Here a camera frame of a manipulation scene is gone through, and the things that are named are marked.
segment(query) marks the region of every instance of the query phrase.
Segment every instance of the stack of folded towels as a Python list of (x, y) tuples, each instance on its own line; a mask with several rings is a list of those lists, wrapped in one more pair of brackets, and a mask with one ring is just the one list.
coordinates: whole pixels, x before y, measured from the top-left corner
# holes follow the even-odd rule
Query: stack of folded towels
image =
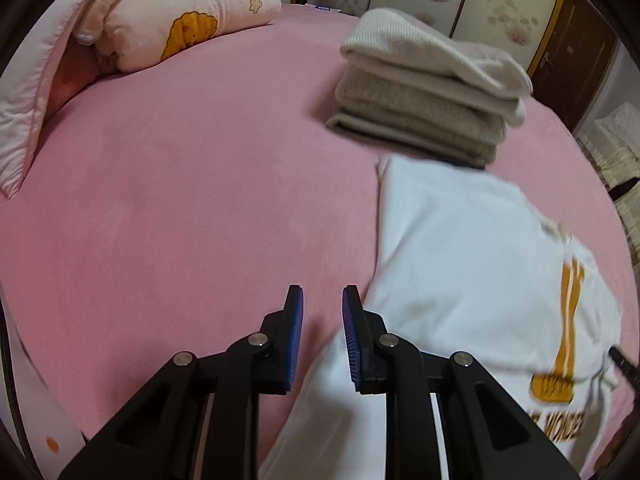
[(327, 125), (483, 167), (533, 88), (498, 48), (453, 41), (395, 9), (366, 12), (340, 48), (349, 62)]

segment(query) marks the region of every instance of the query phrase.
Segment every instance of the door handle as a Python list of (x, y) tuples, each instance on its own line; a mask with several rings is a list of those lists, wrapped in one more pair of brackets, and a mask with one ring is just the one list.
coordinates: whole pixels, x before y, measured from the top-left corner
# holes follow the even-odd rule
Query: door handle
[(545, 66), (547, 63), (549, 63), (549, 66), (553, 66), (553, 63), (551, 63), (549, 61), (549, 53), (545, 52), (545, 55), (542, 56), (542, 59), (540, 60), (540, 64), (538, 65), (539, 68), (542, 68), (543, 66)]

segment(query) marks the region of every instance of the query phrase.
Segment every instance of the pink blanket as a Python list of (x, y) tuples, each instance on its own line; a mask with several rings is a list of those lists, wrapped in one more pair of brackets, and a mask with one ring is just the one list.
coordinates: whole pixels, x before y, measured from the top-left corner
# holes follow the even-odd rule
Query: pink blanket
[[(219, 352), (255, 330), (290, 283), (305, 289), (298, 388), (340, 323), (342, 287), (366, 290), (379, 151), (324, 127), (354, 22), (285, 6), (272, 25), (97, 82), (45, 126), (20, 193), (0, 204), (0, 278), (36, 366), (88, 436), (175, 352)], [(555, 115), (526, 105), (491, 171), (593, 251), (635, 356), (613, 204)], [(630, 409), (628, 388), (615, 396), (610, 434)], [(262, 402), (261, 458), (294, 398)]]

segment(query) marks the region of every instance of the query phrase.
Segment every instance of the pink pillow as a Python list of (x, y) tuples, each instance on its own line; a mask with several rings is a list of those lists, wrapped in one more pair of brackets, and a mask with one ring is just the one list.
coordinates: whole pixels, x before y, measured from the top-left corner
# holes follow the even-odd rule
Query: pink pillow
[(99, 75), (100, 65), (94, 49), (79, 44), (75, 38), (70, 38), (56, 75), (53, 76), (44, 120), (47, 121), (69, 99), (98, 79)]

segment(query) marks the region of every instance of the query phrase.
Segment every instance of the white t-shirt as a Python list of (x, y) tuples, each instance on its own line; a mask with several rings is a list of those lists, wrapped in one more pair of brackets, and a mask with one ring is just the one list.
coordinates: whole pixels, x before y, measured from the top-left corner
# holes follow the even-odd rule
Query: white t-shirt
[[(580, 470), (606, 420), (616, 385), (606, 354), (620, 338), (620, 311), (593, 255), (519, 188), (483, 171), (394, 155), (379, 172), (378, 264), (365, 309), (421, 351), (472, 354)], [(355, 393), (339, 333), (261, 479), (382, 480), (385, 419), (384, 396)]]

